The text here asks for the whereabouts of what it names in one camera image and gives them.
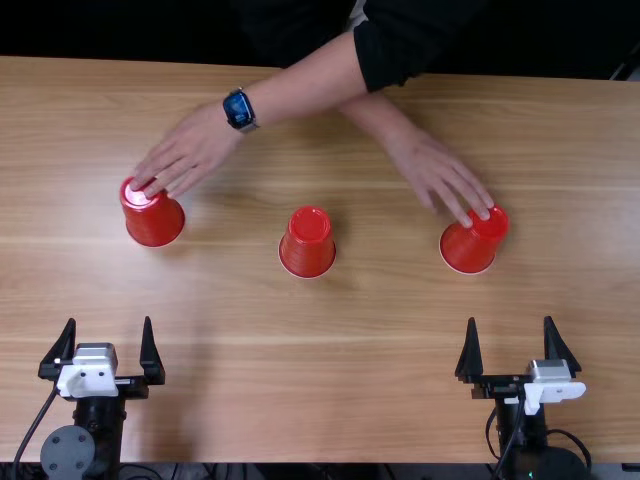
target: red cup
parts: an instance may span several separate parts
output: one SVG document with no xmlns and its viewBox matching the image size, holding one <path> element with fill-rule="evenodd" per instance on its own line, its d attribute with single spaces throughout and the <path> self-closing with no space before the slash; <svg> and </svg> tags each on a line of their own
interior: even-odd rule
<svg viewBox="0 0 640 480">
<path fill-rule="evenodd" d="M 290 273 L 313 278 L 329 270 L 336 258 L 331 220 L 317 207 L 297 210 L 280 241 L 280 261 Z"/>
<path fill-rule="evenodd" d="M 145 247 L 161 247 L 171 243 L 184 227 L 182 207 L 167 196 L 166 190 L 148 199 L 143 189 L 131 189 L 131 180 L 131 177 L 127 178 L 120 187 L 120 203 L 129 235 Z"/>
<path fill-rule="evenodd" d="M 480 220 L 469 212 L 473 225 L 464 228 L 459 223 L 449 225 L 440 238 L 440 254 L 458 273 L 475 275 L 484 272 L 496 258 L 498 247 L 509 231 L 509 217 L 500 207 L 489 209 L 489 220 Z"/>
</svg>

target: person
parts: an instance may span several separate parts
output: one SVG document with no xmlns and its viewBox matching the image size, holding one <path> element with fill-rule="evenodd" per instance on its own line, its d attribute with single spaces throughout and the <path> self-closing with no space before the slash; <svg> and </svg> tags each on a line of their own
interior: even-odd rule
<svg viewBox="0 0 640 480">
<path fill-rule="evenodd" d="M 132 188 L 177 197 L 248 130 L 336 108 L 379 142 L 425 207 L 435 211 L 435 194 L 470 227 L 459 195 L 488 219 L 494 203 L 478 178 L 381 92 L 425 72 L 484 1 L 236 0 L 243 31 L 283 69 L 184 118 L 136 166 Z"/>
</svg>

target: black shirt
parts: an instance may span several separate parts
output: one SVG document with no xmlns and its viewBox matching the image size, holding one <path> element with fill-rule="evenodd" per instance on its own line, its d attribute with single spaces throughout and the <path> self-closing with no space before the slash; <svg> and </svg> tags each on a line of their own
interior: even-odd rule
<svg viewBox="0 0 640 480">
<path fill-rule="evenodd" d="M 367 89 L 403 85 L 427 70 L 487 0 L 367 0 L 354 30 Z M 355 0 L 235 0 L 264 58 L 287 67 L 340 35 Z"/>
</svg>

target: watch face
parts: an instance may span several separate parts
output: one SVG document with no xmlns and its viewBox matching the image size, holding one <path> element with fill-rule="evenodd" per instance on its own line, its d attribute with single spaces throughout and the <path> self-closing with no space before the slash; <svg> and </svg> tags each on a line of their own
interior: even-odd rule
<svg viewBox="0 0 640 480">
<path fill-rule="evenodd" d="M 253 123 L 253 112 L 244 93 L 232 93 L 224 100 L 223 107 L 233 128 L 240 129 Z"/>
</svg>

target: right hand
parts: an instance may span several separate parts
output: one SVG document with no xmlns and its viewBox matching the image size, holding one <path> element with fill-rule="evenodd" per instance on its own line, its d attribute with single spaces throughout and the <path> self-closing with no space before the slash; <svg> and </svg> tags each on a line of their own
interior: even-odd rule
<svg viewBox="0 0 640 480">
<path fill-rule="evenodd" d="M 445 203 L 465 228 L 473 224 L 454 192 L 460 194 L 480 219 L 489 219 L 493 199 L 480 180 L 447 147 L 424 130 L 412 126 L 385 145 L 387 153 L 407 179 L 420 202 L 436 211 L 431 194 Z"/>
</svg>

